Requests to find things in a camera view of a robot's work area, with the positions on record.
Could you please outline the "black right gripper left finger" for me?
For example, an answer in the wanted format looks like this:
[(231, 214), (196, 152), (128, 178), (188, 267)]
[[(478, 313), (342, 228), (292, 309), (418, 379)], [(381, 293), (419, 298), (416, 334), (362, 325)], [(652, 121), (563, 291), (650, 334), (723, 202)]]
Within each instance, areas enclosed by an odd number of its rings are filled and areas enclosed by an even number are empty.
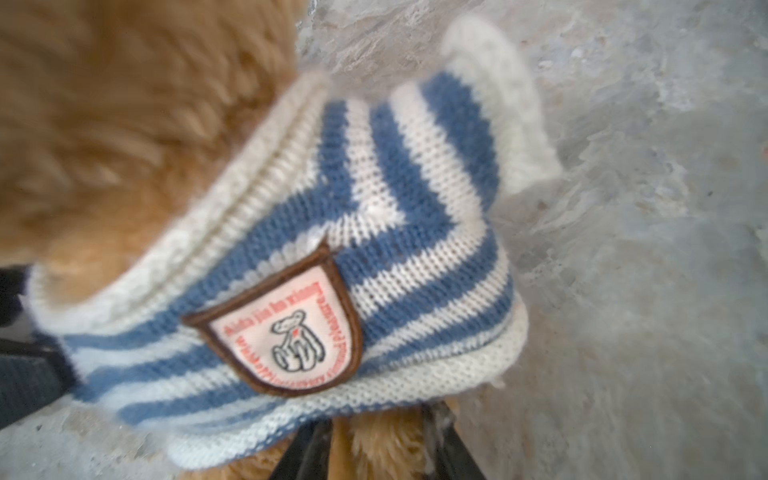
[(327, 480), (332, 442), (331, 420), (303, 425), (271, 473), (270, 480)]

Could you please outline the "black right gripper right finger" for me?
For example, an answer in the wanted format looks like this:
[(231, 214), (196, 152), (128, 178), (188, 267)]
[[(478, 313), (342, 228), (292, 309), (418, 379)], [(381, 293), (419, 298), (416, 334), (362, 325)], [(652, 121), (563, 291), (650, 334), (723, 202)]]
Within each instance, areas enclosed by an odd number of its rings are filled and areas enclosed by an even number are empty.
[(470, 454), (456, 429), (456, 415), (446, 402), (422, 406), (425, 479), (485, 480), (478, 464)]

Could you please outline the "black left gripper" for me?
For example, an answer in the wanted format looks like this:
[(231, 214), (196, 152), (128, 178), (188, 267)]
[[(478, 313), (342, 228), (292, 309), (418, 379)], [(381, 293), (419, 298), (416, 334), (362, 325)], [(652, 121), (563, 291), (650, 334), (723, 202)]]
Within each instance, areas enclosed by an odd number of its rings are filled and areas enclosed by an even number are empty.
[(39, 411), (75, 384), (55, 342), (37, 331), (23, 306), (26, 271), (1, 270), (1, 427)]

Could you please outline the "blue white striped sweater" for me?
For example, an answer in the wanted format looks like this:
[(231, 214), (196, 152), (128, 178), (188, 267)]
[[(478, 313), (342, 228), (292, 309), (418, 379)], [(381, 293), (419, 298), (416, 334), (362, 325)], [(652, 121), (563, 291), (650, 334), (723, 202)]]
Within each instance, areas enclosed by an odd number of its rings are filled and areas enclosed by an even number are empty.
[(202, 470), (509, 369), (528, 317), (489, 212), (562, 168), (503, 32), (465, 16), (441, 52), (442, 71), (376, 106), (302, 75), (211, 190), (91, 298), (56, 302), (34, 268), (28, 309), (77, 398)]

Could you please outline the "brown teddy bear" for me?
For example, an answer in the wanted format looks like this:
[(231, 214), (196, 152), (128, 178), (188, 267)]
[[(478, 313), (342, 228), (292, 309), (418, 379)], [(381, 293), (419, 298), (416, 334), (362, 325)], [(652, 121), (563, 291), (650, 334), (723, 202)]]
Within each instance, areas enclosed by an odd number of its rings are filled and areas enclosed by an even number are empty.
[[(305, 10), (301, 1), (3, 2), (2, 265), (41, 267), (53, 300), (81, 303), (211, 190), (302, 75), (325, 75), (329, 100), (361, 100), (336, 99), (326, 74), (299, 71)], [(425, 479), (424, 403), (326, 418), (344, 473)], [(299, 429), (218, 467), (180, 468), (265, 479)]]

